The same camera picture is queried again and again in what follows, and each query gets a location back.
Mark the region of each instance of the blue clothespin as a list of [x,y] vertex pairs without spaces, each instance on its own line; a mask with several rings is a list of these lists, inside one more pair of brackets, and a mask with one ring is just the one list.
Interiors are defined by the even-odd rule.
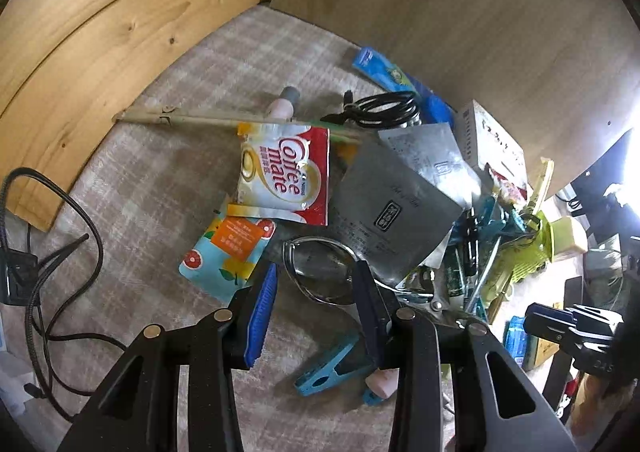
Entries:
[[327,388],[335,387],[354,376],[364,376],[374,371],[375,366],[368,356],[364,356],[362,363],[352,371],[338,373],[335,368],[349,354],[361,336],[359,333],[348,333],[331,350],[324,353],[316,364],[300,376],[295,387],[302,396],[309,396]]

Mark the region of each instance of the coffee mate packet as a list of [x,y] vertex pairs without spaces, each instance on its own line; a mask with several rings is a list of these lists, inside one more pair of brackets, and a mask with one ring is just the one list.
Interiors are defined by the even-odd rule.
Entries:
[[241,123],[236,201],[227,215],[325,226],[329,131],[309,125]]

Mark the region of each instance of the wooden wall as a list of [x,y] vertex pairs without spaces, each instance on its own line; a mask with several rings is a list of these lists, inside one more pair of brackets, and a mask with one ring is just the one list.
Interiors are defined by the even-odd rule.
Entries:
[[454,108],[477,99],[552,192],[630,125],[640,34],[622,0],[273,0],[272,7],[385,53]]
[[[30,166],[69,190],[111,117],[258,1],[9,0],[0,14],[0,176]],[[19,180],[8,207],[47,229],[60,200]]]

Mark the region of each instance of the black cable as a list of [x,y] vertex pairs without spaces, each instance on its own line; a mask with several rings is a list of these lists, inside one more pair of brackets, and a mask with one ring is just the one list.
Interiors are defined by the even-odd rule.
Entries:
[[[36,180],[37,182],[46,186],[49,190],[53,191],[56,195],[58,195],[58,197],[64,200],[64,202],[69,204],[78,213],[78,215],[80,215],[80,217],[84,220],[84,222],[89,227],[89,230],[94,236],[94,239],[98,248],[98,258],[97,258],[94,272],[91,274],[90,278],[88,278],[87,281],[84,284],[82,284],[80,288],[78,288],[70,297],[68,297],[62,303],[62,305],[58,308],[58,310],[53,314],[47,327],[44,327],[42,311],[39,306],[38,306],[38,319],[40,321],[40,327],[38,327],[38,325],[35,323],[35,320],[33,318],[33,308],[36,307],[36,301],[39,298],[40,289],[44,286],[49,276],[52,275],[52,273],[58,268],[58,266],[60,266],[60,264],[62,264],[62,262],[64,262],[64,260],[67,257],[69,257],[69,255],[71,255],[78,248],[78,246],[80,246],[80,244],[82,244],[84,241],[86,241],[89,238],[88,234],[84,234],[82,237],[79,237],[78,239],[71,242],[70,244],[67,244],[65,247],[59,250],[56,250],[51,255],[42,259],[38,263],[38,280],[35,286],[33,287],[33,291],[31,292],[31,296],[27,303],[25,316],[24,316],[24,330],[25,330],[25,336],[26,336],[27,350],[29,352],[29,357],[31,359],[31,365],[33,366],[34,374],[38,379],[42,393],[44,394],[44,397],[46,397],[49,400],[49,402],[57,411],[57,413],[59,413],[59,415],[62,416],[62,418],[71,422],[73,421],[73,417],[68,412],[66,412],[66,410],[60,405],[60,403],[58,403],[58,401],[55,399],[53,395],[53,392],[52,392],[53,379],[59,382],[60,385],[62,385],[64,388],[66,388],[70,392],[81,394],[82,396],[90,396],[92,392],[88,390],[81,390],[81,389],[71,387],[70,385],[67,385],[65,382],[60,380],[60,377],[56,374],[55,370],[51,365],[50,353],[49,353],[49,341],[63,342],[63,341],[79,340],[79,339],[94,339],[94,340],[101,340],[104,342],[108,342],[110,344],[113,344],[119,347],[122,350],[125,350],[126,346],[112,337],[101,335],[99,333],[76,333],[71,335],[52,335],[51,334],[53,327],[55,326],[57,320],[60,318],[62,313],[65,311],[65,309],[68,308],[73,302],[75,302],[78,299],[78,297],[83,295],[94,284],[102,268],[102,263],[104,260],[104,248],[102,245],[102,239],[100,237],[98,229],[94,225],[94,222],[91,220],[89,215],[82,209],[82,207],[78,205],[78,203],[76,203],[76,201],[72,197],[70,197],[65,191],[63,191],[59,186],[57,186],[57,184],[49,180],[49,178],[45,177],[40,172],[33,170],[31,168],[21,167],[10,172],[9,175],[4,179],[4,182],[2,183],[2,188],[0,189],[0,251],[2,251],[2,253],[4,254],[4,257],[5,257],[4,260],[7,263],[8,270],[12,273],[16,281],[24,284],[24,281],[22,281],[20,277],[20,273],[16,270],[14,263],[12,262],[11,259],[7,258],[10,248],[7,240],[7,234],[6,234],[6,219],[5,219],[6,201],[7,201],[9,189],[12,183],[18,177],[28,177],[33,180]],[[31,245],[30,232],[31,232],[31,227],[28,226],[28,250],[30,250],[30,245]],[[42,337],[42,340],[43,340],[43,350],[44,350],[45,360],[47,363],[47,374],[49,376],[49,381],[45,379],[44,373],[42,371],[42,368],[38,360],[38,354],[36,352],[36,348],[33,341],[34,329],[36,333],[38,333]]]
[[560,199],[563,203],[567,203],[569,205],[569,208],[571,208],[572,210],[577,210],[582,206],[580,199],[578,199],[578,197],[574,197],[573,199],[562,199],[562,197],[560,197],[558,194],[556,194],[556,197]]
[[419,99],[419,94],[411,90],[367,96],[354,103],[348,103],[345,99],[344,110],[340,114],[327,114],[320,120],[336,125],[351,120],[363,128],[400,127],[418,117]]

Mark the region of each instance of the white box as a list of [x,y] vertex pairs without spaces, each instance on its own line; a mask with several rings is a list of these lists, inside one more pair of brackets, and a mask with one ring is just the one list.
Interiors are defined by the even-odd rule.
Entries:
[[518,188],[527,190],[524,151],[476,100],[458,112],[456,140],[462,157],[482,181],[486,181],[489,164]]

